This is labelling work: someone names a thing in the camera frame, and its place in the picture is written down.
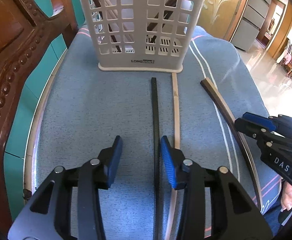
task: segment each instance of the tiled floor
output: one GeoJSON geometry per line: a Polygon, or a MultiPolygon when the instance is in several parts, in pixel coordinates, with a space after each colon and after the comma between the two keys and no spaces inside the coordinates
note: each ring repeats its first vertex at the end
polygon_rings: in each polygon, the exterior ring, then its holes
{"type": "Polygon", "coordinates": [[[269,114],[292,117],[292,79],[285,76],[283,67],[256,40],[248,52],[240,49],[238,52],[252,75],[269,114]]]}

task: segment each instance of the wooden furniture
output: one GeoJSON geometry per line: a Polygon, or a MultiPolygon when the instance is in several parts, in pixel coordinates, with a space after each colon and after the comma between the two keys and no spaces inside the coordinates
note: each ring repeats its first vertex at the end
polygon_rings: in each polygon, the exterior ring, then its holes
{"type": "Polygon", "coordinates": [[[0,230],[7,234],[11,215],[3,158],[22,88],[48,46],[62,34],[70,46],[78,25],[71,0],[51,0],[47,17],[34,0],[0,0],[0,230]]]}

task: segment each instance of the basket base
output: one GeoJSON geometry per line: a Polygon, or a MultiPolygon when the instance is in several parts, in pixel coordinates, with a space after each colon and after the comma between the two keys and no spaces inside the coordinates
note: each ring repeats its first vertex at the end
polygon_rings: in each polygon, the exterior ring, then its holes
{"type": "Polygon", "coordinates": [[[149,71],[149,72],[164,72],[164,73],[180,73],[183,70],[183,65],[178,69],[167,68],[151,68],[151,67],[103,67],[98,63],[98,68],[102,71],[149,71]]]}

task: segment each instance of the pink stripe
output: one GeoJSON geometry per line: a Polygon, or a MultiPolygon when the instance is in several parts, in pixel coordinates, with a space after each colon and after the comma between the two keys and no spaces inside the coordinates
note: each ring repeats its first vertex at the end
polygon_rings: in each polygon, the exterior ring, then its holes
{"type": "Polygon", "coordinates": [[[196,40],[197,38],[200,38],[200,37],[203,37],[203,35],[198,35],[198,36],[192,38],[191,40],[194,41],[194,40],[196,40]]]}
{"type": "Polygon", "coordinates": [[[270,192],[272,189],[273,189],[273,187],[275,187],[278,183],[280,183],[280,179],[279,179],[279,181],[277,181],[269,190],[267,190],[265,193],[264,193],[264,195],[262,195],[262,197],[265,197],[265,195],[268,193],[268,192],[270,192]]]}
{"type": "Polygon", "coordinates": [[[90,37],[89,34],[87,34],[87,33],[83,33],[83,32],[78,32],[77,34],[85,34],[86,36],[90,37]]]}
{"type": "Polygon", "coordinates": [[[277,174],[270,182],[268,182],[263,188],[262,188],[262,191],[266,188],[266,187],[268,187],[268,185],[270,184],[270,183],[272,183],[277,177],[278,177],[279,175],[277,174]]]}
{"type": "Polygon", "coordinates": [[[88,31],[89,32],[89,30],[86,29],[86,28],[80,28],[78,31],[81,31],[81,30],[84,30],[84,31],[88,31]]]}

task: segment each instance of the blue gripper pad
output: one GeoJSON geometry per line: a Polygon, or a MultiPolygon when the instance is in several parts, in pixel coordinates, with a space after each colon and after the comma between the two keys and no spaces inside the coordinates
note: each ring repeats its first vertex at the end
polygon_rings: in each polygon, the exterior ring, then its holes
{"type": "Polygon", "coordinates": [[[246,112],[245,114],[243,114],[243,119],[253,123],[257,123],[258,125],[267,128],[270,132],[276,131],[276,126],[270,119],[266,117],[246,112]]]}
{"type": "Polygon", "coordinates": [[[123,140],[118,135],[115,138],[113,146],[101,151],[101,154],[107,154],[108,158],[105,161],[104,170],[107,168],[107,185],[108,187],[114,183],[118,164],[123,150],[123,140]]]}
{"type": "Polygon", "coordinates": [[[172,188],[177,187],[177,180],[175,174],[175,167],[171,157],[171,146],[167,139],[167,136],[163,136],[160,140],[160,149],[162,153],[162,158],[164,161],[165,169],[166,169],[166,176],[168,182],[172,186],[172,188]]]}

